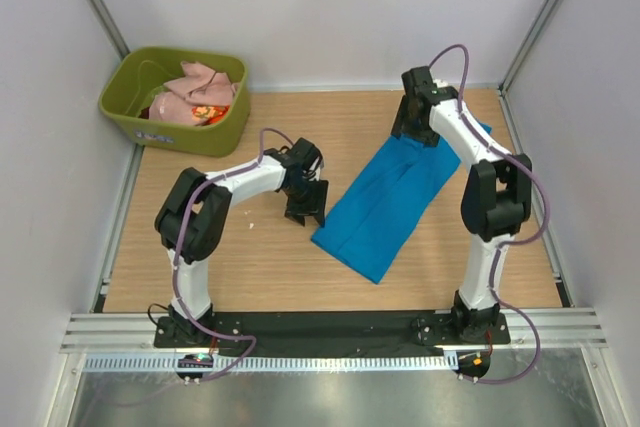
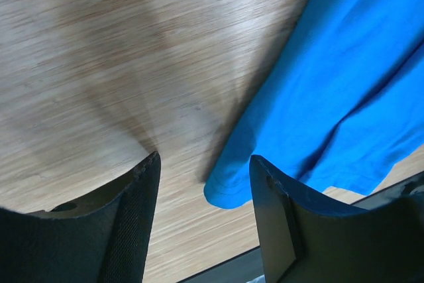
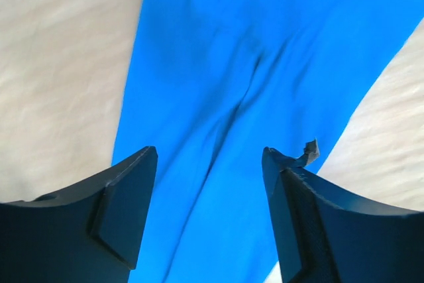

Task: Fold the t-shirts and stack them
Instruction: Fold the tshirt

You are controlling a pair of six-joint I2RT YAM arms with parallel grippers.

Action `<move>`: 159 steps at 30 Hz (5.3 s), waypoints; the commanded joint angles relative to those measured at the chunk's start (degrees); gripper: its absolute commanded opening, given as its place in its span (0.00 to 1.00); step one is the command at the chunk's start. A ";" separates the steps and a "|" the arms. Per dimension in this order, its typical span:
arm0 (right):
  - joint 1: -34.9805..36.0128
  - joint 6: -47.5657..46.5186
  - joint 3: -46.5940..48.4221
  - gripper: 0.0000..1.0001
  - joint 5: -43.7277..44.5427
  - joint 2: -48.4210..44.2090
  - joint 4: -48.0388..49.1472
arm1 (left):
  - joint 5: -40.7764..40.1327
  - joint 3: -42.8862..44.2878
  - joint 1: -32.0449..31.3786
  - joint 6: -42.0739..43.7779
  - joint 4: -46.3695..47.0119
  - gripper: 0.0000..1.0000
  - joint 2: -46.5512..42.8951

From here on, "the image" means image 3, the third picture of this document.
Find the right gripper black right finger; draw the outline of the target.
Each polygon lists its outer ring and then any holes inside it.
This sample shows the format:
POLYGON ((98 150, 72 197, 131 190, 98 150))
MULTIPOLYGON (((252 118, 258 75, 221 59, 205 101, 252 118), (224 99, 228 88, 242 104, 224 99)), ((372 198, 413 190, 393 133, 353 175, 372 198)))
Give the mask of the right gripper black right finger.
POLYGON ((354 194, 265 148, 262 174, 284 282, 422 282, 423 214, 354 194))

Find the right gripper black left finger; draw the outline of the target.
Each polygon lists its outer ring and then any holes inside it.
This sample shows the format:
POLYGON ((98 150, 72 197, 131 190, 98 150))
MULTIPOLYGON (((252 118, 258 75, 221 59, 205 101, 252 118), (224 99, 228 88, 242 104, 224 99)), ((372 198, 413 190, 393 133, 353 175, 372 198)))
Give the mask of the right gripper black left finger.
POLYGON ((120 163, 33 201, 1 204, 2 282, 127 282, 136 268, 158 155, 120 163))

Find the blue t shirt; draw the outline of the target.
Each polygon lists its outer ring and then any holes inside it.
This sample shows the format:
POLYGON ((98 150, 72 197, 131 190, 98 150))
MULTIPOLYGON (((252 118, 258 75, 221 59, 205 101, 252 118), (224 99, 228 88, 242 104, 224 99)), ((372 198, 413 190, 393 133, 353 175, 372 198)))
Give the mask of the blue t shirt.
POLYGON ((265 147, 328 157, 423 0, 143 0, 113 162, 155 146, 131 282, 263 282, 265 147))

